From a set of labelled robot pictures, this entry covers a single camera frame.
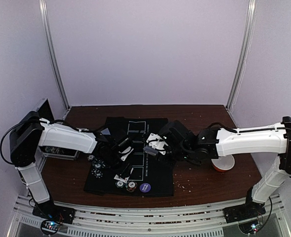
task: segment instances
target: brown tabletop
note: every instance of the brown tabletop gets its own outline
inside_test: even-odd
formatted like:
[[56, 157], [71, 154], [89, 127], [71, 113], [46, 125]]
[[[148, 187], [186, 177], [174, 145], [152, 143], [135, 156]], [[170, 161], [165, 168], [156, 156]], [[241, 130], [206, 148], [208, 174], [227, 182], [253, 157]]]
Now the brown tabletop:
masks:
[[[228, 127], [234, 123], [222, 105], [133, 105], [73, 107], [67, 122], [76, 127], [98, 128], [106, 117], [168, 118], [179, 120], [195, 134], [212, 122]], [[221, 173], [210, 162], [200, 167], [178, 162], [173, 171], [173, 197], [98, 196], [83, 191], [90, 163], [81, 156], [77, 161], [48, 158], [42, 171], [56, 201], [120, 208], [155, 208], [212, 203], [245, 197], [261, 176], [249, 154], [235, 155], [233, 169]]]

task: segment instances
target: black mat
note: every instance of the black mat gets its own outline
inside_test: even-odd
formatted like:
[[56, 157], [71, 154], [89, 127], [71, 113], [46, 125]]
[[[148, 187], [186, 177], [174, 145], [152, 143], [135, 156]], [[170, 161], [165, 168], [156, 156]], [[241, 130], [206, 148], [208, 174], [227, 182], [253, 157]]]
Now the black mat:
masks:
[[[158, 133], [162, 126], [168, 120], [166, 118], [147, 118], [147, 119], [127, 119], [107, 118], [106, 124], [111, 131], [113, 129], [123, 129], [129, 135], [134, 135], [134, 152], [131, 154], [133, 173], [129, 180], [137, 183], [137, 188], [130, 193], [126, 188], [118, 188], [114, 174], [108, 169], [96, 169], [91, 166], [84, 191], [103, 195], [103, 194], [119, 194], [129, 196], [145, 196], [145, 197], [166, 197], [173, 195], [173, 176], [172, 167], [158, 162], [154, 157], [144, 153], [142, 142], [142, 134]], [[140, 186], [144, 183], [151, 185], [151, 189], [147, 193], [140, 191]]]

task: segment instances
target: lavender wall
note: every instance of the lavender wall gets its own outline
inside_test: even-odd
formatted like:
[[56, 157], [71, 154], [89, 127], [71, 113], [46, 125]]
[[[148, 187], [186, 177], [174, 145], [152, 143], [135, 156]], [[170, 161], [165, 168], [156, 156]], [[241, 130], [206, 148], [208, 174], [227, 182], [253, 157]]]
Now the lavender wall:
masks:
[[225, 104], [248, 0], [48, 0], [71, 105]]
[[[291, 116], [291, 0], [259, 0], [246, 71], [233, 110], [239, 126], [258, 126]], [[254, 154], [265, 173], [272, 154]], [[280, 190], [291, 220], [291, 179]]]
[[[38, 101], [48, 97], [54, 115], [63, 113], [54, 81], [37, 0], [0, 1], [0, 139]], [[4, 145], [8, 157], [8, 143]], [[0, 158], [0, 237], [17, 194], [24, 189], [13, 166]]]

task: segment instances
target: circular label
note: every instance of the circular label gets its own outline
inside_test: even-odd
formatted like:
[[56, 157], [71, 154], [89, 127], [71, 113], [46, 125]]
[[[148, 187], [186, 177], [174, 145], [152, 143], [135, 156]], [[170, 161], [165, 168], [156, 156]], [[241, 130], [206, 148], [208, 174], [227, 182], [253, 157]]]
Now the circular label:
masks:
[[128, 184], [128, 187], [129, 187], [129, 188], [134, 188], [134, 187], [135, 187], [135, 182], [130, 182], [130, 183]]
[[118, 181], [116, 183], [116, 185], [117, 185], [118, 188], [122, 188], [124, 186], [124, 183], [122, 181]]
[[143, 193], [147, 193], [151, 190], [151, 185], [148, 183], [141, 184], [140, 191]]

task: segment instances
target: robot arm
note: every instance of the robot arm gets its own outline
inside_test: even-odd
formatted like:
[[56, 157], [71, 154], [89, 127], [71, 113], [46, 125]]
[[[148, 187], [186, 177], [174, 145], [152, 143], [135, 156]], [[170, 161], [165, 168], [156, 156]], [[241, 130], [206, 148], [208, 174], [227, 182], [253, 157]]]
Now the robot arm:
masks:
[[52, 146], [92, 154], [102, 164], [113, 170], [114, 176], [125, 178], [132, 166], [128, 155], [133, 151], [132, 141], [123, 133], [103, 135], [98, 131], [77, 129], [50, 123], [39, 118], [36, 112], [29, 112], [10, 134], [10, 158], [36, 203], [33, 214], [54, 220], [60, 215], [64, 223], [72, 223], [74, 210], [54, 204], [53, 199], [35, 164], [38, 146]]
[[223, 156], [271, 152], [277, 153], [264, 177], [247, 193], [246, 203], [224, 209], [227, 222], [256, 217], [265, 213], [265, 202], [291, 176], [291, 118], [264, 127], [228, 129], [207, 128], [197, 136], [178, 121], [170, 122], [158, 134], [147, 139], [152, 153], [198, 163]]

